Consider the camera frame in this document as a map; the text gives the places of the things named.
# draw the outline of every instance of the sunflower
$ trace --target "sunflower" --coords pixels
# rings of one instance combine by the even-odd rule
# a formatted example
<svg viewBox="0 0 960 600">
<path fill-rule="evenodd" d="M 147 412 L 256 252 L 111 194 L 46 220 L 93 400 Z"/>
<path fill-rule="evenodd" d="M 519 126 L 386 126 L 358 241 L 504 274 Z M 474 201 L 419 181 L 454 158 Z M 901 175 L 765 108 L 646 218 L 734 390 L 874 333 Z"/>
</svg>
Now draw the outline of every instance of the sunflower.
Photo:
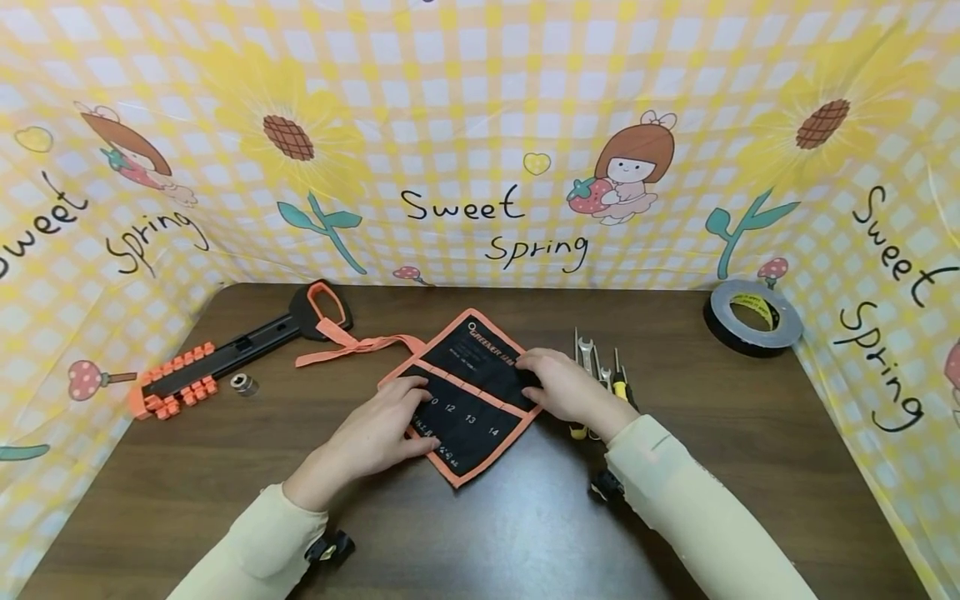
<svg viewBox="0 0 960 600">
<path fill-rule="evenodd" d="M 260 164 L 269 184 L 345 202 L 363 194 L 356 179 L 362 135 L 333 94 L 306 91 L 299 62 L 272 60 L 249 42 L 240 52 L 217 42 L 192 55 L 220 102 L 214 116 L 236 132 L 240 151 Z"/>
<path fill-rule="evenodd" d="M 754 121 L 754 140 L 737 156 L 736 187 L 780 193 L 840 171 L 848 158 L 867 158 L 876 133 L 910 117 L 909 95 L 930 81 L 921 60 L 907 62 L 922 34 L 903 23 L 887 32 L 864 29 L 849 40 L 815 47 L 811 67 L 783 87 L 778 106 Z"/>
</svg>

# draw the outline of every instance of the yellow heart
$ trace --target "yellow heart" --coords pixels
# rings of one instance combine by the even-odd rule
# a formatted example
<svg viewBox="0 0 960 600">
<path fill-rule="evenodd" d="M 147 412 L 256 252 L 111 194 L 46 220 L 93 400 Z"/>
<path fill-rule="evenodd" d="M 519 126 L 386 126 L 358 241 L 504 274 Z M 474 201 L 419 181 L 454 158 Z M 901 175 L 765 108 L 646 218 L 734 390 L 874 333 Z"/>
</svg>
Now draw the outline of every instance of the yellow heart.
<svg viewBox="0 0 960 600">
<path fill-rule="evenodd" d="M 550 168 L 550 156 L 528 152 L 523 155 L 523 168 L 531 175 L 543 175 Z"/>
<path fill-rule="evenodd" d="M 30 152 L 47 153 L 54 147 L 54 136 L 36 125 L 15 132 L 13 139 Z"/>
</svg>

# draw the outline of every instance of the screwdriver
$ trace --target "screwdriver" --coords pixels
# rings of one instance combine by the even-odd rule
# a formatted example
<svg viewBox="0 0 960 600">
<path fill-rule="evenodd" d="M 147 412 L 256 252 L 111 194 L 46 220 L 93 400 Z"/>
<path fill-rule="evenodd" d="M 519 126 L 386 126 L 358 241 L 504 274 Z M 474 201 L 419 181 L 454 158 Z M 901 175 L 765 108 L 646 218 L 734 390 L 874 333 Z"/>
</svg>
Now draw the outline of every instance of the screwdriver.
<svg viewBox="0 0 960 600">
<path fill-rule="evenodd" d="M 630 387 L 630 382 L 627 381 L 627 371 L 620 364 L 620 350 L 618 348 L 613 349 L 613 364 L 616 367 L 616 371 L 613 373 L 613 393 L 617 397 L 630 402 L 630 405 L 639 412 L 640 409 L 634 402 L 634 390 Z"/>
</svg>

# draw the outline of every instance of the pink mushroom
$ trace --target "pink mushroom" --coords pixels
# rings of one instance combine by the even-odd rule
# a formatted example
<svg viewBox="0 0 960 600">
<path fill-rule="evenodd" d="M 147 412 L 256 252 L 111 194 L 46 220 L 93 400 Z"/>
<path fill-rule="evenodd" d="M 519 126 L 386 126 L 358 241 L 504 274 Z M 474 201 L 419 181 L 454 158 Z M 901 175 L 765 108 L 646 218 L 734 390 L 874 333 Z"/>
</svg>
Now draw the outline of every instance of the pink mushroom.
<svg viewBox="0 0 960 600">
<path fill-rule="evenodd" d="M 434 287 L 432 283 L 427 283 L 426 281 L 423 280 L 423 277 L 420 276 L 420 269 L 418 269 L 417 267 L 411 267 L 409 265 L 405 267 L 400 267 L 399 269 L 394 271 L 394 277 L 396 277 L 397 279 L 410 279 L 411 281 L 415 281 L 420 285 L 428 285 L 430 287 Z"/>
<path fill-rule="evenodd" d="M 760 270 L 756 272 L 756 276 L 763 277 L 767 283 L 767 287 L 772 290 L 774 286 L 777 285 L 777 279 L 785 276 L 789 268 L 790 264 L 786 261 L 786 258 L 778 257 L 760 267 Z"/>
<path fill-rule="evenodd" d="M 135 372 L 121 372 L 116 375 L 101 372 L 99 367 L 88 360 L 78 360 L 70 365 L 67 376 L 70 379 L 67 392 L 70 394 L 70 399 L 78 402 L 91 399 L 97 390 L 106 388 L 111 383 L 136 379 Z"/>
<path fill-rule="evenodd" d="M 953 385 L 953 399 L 960 405 L 960 341 L 947 354 L 947 364 L 944 365 L 944 375 Z"/>
</svg>

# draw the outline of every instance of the person's left hand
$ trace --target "person's left hand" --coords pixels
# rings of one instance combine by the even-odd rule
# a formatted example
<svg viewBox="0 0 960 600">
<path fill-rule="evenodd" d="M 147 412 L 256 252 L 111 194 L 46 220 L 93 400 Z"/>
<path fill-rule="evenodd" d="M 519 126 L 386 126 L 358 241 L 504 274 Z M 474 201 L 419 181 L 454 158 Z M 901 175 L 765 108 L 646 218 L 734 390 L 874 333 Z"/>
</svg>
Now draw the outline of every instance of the person's left hand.
<svg viewBox="0 0 960 600">
<path fill-rule="evenodd" d="M 421 388 L 424 385 L 423 377 L 387 382 L 283 482 L 287 499 L 304 510 L 320 512 L 350 481 L 436 449 L 440 445 L 437 438 L 403 437 L 414 411 L 430 398 Z"/>
</svg>

